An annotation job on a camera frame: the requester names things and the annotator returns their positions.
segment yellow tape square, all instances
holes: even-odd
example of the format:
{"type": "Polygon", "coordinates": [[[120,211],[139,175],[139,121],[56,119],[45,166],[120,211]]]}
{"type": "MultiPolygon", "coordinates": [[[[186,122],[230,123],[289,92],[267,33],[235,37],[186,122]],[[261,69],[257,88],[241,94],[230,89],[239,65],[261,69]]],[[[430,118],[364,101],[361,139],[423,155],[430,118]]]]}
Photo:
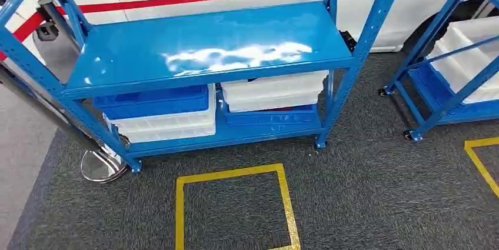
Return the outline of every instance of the yellow tape square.
{"type": "Polygon", "coordinates": [[[499,137],[465,141],[464,150],[466,151],[466,153],[468,153],[468,156],[473,161],[478,171],[482,174],[483,178],[488,183],[488,186],[490,186],[492,191],[494,191],[495,195],[499,198],[499,186],[497,186],[495,180],[488,173],[487,169],[485,168],[484,164],[482,164],[475,151],[473,151],[474,147],[490,145],[499,145],[499,137]]]}
{"type": "Polygon", "coordinates": [[[193,184],[202,181],[214,181],[217,179],[233,178],[236,176],[262,174],[264,172],[277,172],[279,188],[281,190],[282,203],[284,204],[284,212],[288,231],[290,233],[291,245],[271,250],[300,250],[300,239],[298,238],[298,229],[295,222],[293,208],[291,206],[290,192],[288,182],[284,174],[284,166],[282,164],[272,164],[264,166],[253,166],[250,168],[233,169],[223,172],[211,172],[208,174],[186,175],[177,178],[177,187],[175,195],[175,249],[184,250],[184,184],[193,184]]]}

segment blue plastic bin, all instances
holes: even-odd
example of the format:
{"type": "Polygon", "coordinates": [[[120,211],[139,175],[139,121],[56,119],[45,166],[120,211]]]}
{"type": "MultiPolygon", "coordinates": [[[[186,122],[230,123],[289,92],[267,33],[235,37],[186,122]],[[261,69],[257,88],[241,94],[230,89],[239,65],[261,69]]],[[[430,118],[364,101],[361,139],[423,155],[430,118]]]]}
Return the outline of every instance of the blue plastic bin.
{"type": "Polygon", "coordinates": [[[96,97],[93,105],[108,119],[197,112],[208,109],[208,86],[194,85],[96,97]]]}
{"type": "Polygon", "coordinates": [[[306,124],[319,119],[317,104],[289,107],[284,110],[232,113],[229,111],[227,103],[224,102],[222,104],[222,111],[228,125],[306,124]]]}
{"type": "MultiPolygon", "coordinates": [[[[424,88],[417,88],[426,105],[431,112],[439,110],[450,98],[454,96],[454,91],[445,78],[430,64],[425,64],[409,72],[412,79],[418,79],[418,82],[424,88]]],[[[477,114],[494,114],[499,110],[499,100],[484,101],[473,104],[463,104],[455,106],[442,117],[442,121],[449,121],[455,115],[460,117],[469,116],[470,119],[477,114]]]]}

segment shelf caster wheel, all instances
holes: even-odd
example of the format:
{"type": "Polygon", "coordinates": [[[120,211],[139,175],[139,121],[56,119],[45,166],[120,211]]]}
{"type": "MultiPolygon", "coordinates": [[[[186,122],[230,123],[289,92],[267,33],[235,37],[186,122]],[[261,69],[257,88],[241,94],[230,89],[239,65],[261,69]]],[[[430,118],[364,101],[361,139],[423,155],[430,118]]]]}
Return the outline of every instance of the shelf caster wheel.
{"type": "Polygon", "coordinates": [[[404,138],[416,142],[423,140],[423,137],[421,135],[414,135],[413,131],[404,131],[404,138]]]}
{"type": "Polygon", "coordinates": [[[404,131],[404,138],[406,140],[414,140],[411,135],[411,131],[404,131]]]}
{"type": "Polygon", "coordinates": [[[392,95],[392,94],[393,94],[393,92],[387,91],[387,89],[384,88],[384,87],[381,88],[380,90],[378,90],[378,95],[379,96],[389,96],[389,95],[392,95]]]}

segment white plastic bin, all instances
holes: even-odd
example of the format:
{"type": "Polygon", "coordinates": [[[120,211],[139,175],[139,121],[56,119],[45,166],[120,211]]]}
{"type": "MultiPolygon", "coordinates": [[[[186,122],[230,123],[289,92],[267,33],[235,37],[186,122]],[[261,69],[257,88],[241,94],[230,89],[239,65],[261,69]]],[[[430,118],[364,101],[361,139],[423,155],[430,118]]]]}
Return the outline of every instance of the white plastic bin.
{"type": "MultiPolygon", "coordinates": [[[[435,43],[435,48],[428,57],[433,58],[496,35],[499,35],[499,17],[497,16],[453,22],[449,25],[444,37],[435,43]]],[[[498,55],[499,41],[495,41],[437,60],[431,65],[447,80],[451,89],[458,92],[498,55]]],[[[463,103],[470,104],[496,99],[499,99],[499,74],[495,74],[463,100],[463,103]]]]}
{"type": "Polygon", "coordinates": [[[180,139],[215,134],[215,85],[208,85],[208,109],[198,112],[186,112],[158,116],[144,116],[129,119],[104,120],[110,126],[118,127],[118,132],[125,135],[131,143],[180,139]]]}
{"type": "Polygon", "coordinates": [[[223,82],[231,112],[248,112],[317,103],[328,71],[223,82]]]}

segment gray carpet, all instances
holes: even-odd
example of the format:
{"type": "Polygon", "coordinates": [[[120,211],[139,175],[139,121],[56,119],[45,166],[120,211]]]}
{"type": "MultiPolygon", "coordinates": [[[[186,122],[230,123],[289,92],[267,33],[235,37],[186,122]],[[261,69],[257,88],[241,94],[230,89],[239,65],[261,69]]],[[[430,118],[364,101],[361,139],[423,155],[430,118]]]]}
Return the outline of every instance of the gray carpet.
{"type": "MultiPolygon", "coordinates": [[[[401,58],[369,57],[325,149],[302,137],[184,152],[95,185],[58,132],[9,248],[173,249],[178,176],[283,163],[302,249],[497,249],[499,199],[463,143],[498,136],[499,122],[404,140],[404,119],[377,95],[401,58]]],[[[497,169],[498,150],[477,153],[497,169]]],[[[186,185],[185,249],[289,245],[278,190],[275,173],[186,185]]]]}

